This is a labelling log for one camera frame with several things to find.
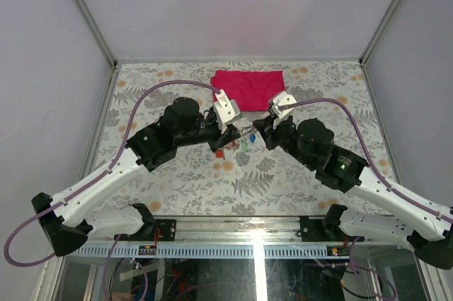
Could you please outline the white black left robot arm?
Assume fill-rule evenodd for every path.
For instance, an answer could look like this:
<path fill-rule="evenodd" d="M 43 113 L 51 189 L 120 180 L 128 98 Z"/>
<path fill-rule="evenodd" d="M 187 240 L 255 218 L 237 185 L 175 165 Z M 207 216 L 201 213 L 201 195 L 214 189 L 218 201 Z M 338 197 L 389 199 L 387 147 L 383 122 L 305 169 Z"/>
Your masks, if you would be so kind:
<path fill-rule="evenodd" d="M 205 143 L 215 152 L 238 139 L 239 131 L 232 123 L 239 117 L 236 101 L 226 96 L 218 95 L 205 113 L 197 101 L 177 98 L 157 122 L 126 141 L 118 159 L 59 193 L 37 194 L 32 205 L 55 255 L 69 255 L 92 239 L 153 240 L 158 227 L 144 203 L 103 212 L 96 207 L 130 181 L 174 159 L 180 147 Z"/>

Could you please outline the green tag key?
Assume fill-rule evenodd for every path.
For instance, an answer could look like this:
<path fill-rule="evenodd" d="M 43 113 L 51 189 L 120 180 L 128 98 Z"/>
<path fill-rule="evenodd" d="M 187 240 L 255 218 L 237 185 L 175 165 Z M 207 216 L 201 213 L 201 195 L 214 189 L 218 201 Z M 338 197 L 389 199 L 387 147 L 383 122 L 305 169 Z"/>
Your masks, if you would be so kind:
<path fill-rule="evenodd" d="M 241 142 L 241 148 L 244 152 L 248 152 L 248 144 L 246 141 Z"/>

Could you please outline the grey disc with key rings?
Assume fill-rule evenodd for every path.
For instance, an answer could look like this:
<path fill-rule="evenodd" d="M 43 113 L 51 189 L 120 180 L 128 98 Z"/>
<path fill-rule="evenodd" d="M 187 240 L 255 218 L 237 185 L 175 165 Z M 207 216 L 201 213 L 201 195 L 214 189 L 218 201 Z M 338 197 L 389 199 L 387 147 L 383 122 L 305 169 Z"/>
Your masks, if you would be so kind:
<path fill-rule="evenodd" d="M 241 150 L 241 151 L 243 151 L 242 148 L 241 148 L 241 142 L 242 141 L 246 141 L 247 144 L 248 144 L 248 150 L 250 149 L 252 143 L 250 142 L 249 137 L 252 134 L 256 135 L 256 133 L 257 133 L 256 128 L 254 126 L 252 126 L 252 125 L 249 125 L 247 127 L 243 127 L 242 129 L 240 129 L 239 132 L 241 133 L 241 137 L 239 139 L 234 140 L 233 142 L 229 143 L 227 146 L 225 146 L 226 150 L 233 150 L 233 151 Z"/>

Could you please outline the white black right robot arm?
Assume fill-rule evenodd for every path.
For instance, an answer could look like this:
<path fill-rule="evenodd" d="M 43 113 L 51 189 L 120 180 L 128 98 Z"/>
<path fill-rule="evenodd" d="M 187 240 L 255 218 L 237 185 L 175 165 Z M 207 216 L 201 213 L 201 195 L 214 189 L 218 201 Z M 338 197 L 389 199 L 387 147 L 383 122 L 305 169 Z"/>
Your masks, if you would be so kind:
<path fill-rule="evenodd" d="M 330 240 L 369 237 L 401 246 L 431 266 L 452 268 L 452 209 L 432 202 L 389 178 L 381 178 L 361 156 L 334 143 L 333 131 L 318 119 L 278 125 L 272 116 L 253 121 L 267 149 L 279 147 L 296 159 L 322 185 L 356 195 L 389 212 L 366 216 L 334 205 L 323 221 Z"/>

